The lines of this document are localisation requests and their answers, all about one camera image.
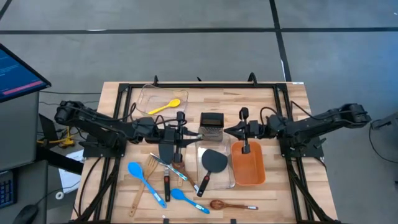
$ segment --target yellow plastic spoon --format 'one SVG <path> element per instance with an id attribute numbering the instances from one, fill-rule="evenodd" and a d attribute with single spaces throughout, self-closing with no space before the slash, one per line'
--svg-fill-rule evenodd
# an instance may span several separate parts
<path id="1" fill-rule="evenodd" d="M 162 111 L 162 110 L 164 110 L 166 108 L 179 106 L 180 103 L 181 103 L 181 101 L 179 99 L 171 100 L 170 103 L 168 103 L 166 106 L 154 109 L 153 111 L 148 112 L 148 114 L 150 114 L 150 115 L 156 114 L 156 113 L 158 113 L 158 112 L 160 112 L 160 111 Z"/>

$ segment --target orange container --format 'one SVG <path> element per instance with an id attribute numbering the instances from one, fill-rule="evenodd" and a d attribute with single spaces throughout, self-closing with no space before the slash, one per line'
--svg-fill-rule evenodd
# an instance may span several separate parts
<path id="1" fill-rule="evenodd" d="M 238 185 L 259 185 L 266 181 L 261 146 L 254 141 L 249 141 L 249 145 L 249 154 L 242 154 L 242 141 L 234 143 L 231 148 L 234 176 Z"/>

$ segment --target computer monitor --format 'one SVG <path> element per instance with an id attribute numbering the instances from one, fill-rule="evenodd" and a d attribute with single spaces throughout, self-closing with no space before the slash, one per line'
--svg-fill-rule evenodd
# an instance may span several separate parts
<path id="1" fill-rule="evenodd" d="M 48 80 L 0 44 L 0 103 L 50 86 Z"/>

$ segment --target blue spoon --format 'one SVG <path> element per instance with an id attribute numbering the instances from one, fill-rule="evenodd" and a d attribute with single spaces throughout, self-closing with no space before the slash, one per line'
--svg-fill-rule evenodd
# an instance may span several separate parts
<path id="1" fill-rule="evenodd" d="M 210 214 L 210 211 L 207 208 L 205 208 L 201 205 L 198 205 L 197 203 L 192 202 L 191 200 L 187 199 L 186 196 L 184 195 L 184 193 L 182 192 L 182 190 L 180 190 L 180 189 L 173 189 L 171 191 L 171 195 L 174 199 L 185 200 L 188 203 L 190 203 L 191 205 L 193 205 L 195 208 L 201 210 L 202 212 L 204 212 L 206 214 Z"/>
<path id="2" fill-rule="evenodd" d="M 162 206 L 163 208 L 167 207 L 166 202 L 159 196 L 159 194 L 156 193 L 156 191 L 144 179 L 144 176 L 142 175 L 141 166 L 138 163 L 130 162 L 129 165 L 127 166 L 127 169 L 129 170 L 130 174 L 133 177 L 140 179 L 145 184 L 145 186 L 147 186 L 147 188 L 155 197 L 157 203 L 159 203 L 160 206 Z"/>

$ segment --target concrete floor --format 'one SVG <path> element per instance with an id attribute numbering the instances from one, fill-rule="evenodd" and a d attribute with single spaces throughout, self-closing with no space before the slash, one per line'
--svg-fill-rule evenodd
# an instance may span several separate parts
<path id="1" fill-rule="evenodd" d="M 276 0 L 282 28 L 398 27 L 394 0 Z M 268 0 L 12 0 L 0 30 L 273 27 Z M 292 80 L 305 82 L 313 113 L 361 103 L 373 119 L 398 111 L 398 32 L 283 33 Z M 275 34 L 0 35 L 52 83 L 53 91 L 100 91 L 105 81 L 247 79 L 283 81 Z M 40 100 L 98 100 L 40 94 Z M 51 118 L 54 106 L 40 106 Z M 392 128 L 373 133 L 378 151 L 398 161 Z M 331 191 L 346 223 L 396 223 L 398 165 L 372 151 L 368 129 L 327 134 Z M 50 178 L 59 180 L 57 171 Z M 48 223 L 65 222 L 73 193 L 49 202 Z"/>

